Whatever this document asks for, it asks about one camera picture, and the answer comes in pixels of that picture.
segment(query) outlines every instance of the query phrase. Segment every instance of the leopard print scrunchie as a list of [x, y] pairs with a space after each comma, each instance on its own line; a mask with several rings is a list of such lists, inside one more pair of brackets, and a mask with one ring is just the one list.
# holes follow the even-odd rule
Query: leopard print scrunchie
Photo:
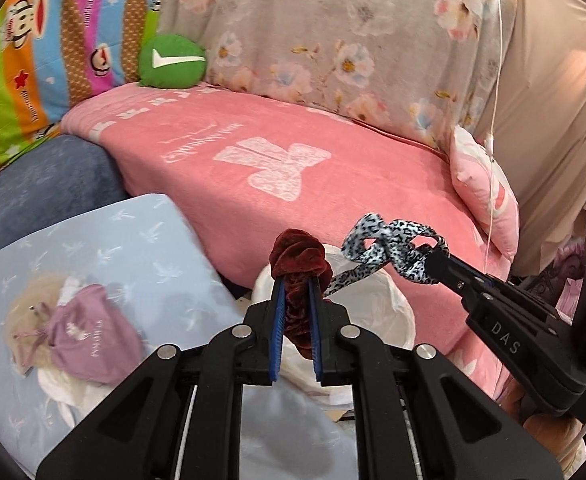
[[[416, 247], [412, 240], [420, 235], [433, 238], [435, 247], [428, 244]], [[370, 239], [375, 241], [367, 249], [364, 242]], [[411, 282], [435, 285], [438, 280], [430, 278], [424, 270], [424, 260], [433, 250], [442, 250], [449, 254], [444, 238], [429, 226], [404, 220], [393, 220], [387, 224], [375, 213], [364, 215], [351, 229], [342, 245], [342, 255], [352, 262], [358, 262], [359, 266], [335, 276], [324, 296], [359, 282], [389, 262], [403, 278]]]

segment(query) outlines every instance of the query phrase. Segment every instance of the green pillow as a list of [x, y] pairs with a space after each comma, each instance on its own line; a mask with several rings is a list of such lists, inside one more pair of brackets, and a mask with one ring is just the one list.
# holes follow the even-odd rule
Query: green pillow
[[139, 53], [141, 86], [191, 88], [206, 70], [202, 47], [176, 34], [154, 36]]

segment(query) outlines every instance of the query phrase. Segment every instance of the silver screw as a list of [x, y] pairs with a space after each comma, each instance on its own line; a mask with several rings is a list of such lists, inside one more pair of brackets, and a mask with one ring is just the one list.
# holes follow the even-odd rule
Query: silver screw
[[359, 335], [359, 328], [355, 325], [344, 325], [340, 328], [340, 334], [348, 339], [355, 339]]
[[173, 359], [177, 355], [177, 348], [173, 345], [162, 345], [157, 349], [157, 356], [160, 359]]
[[252, 331], [253, 330], [248, 325], [236, 325], [233, 327], [233, 330], [231, 330], [231, 334], [233, 334], [235, 337], [243, 338], [251, 335]]
[[422, 359], [433, 359], [438, 351], [431, 345], [420, 345], [415, 351]]

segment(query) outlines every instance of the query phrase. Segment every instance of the maroon scrunchie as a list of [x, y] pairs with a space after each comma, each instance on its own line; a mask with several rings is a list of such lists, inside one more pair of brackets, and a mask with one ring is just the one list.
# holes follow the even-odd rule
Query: maroon scrunchie
[[284, 335], [302, 357], [312, 359], [308, 279], [317, 276], [321, 292], [329, 286], [333, 269], [324, 259], [324, 247], [317, 238], [305, 231], [287, 229], [275, 240], [269, 263], [273, 279], [280, 276], [284, 278]]

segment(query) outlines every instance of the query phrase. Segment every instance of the blue cushion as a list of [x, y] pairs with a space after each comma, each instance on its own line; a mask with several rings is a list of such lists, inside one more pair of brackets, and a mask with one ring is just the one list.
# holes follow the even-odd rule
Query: blue cushion
[[112, 158], [62, 135], [0, 172], [0, 249], [45, 227], [129, 198]]

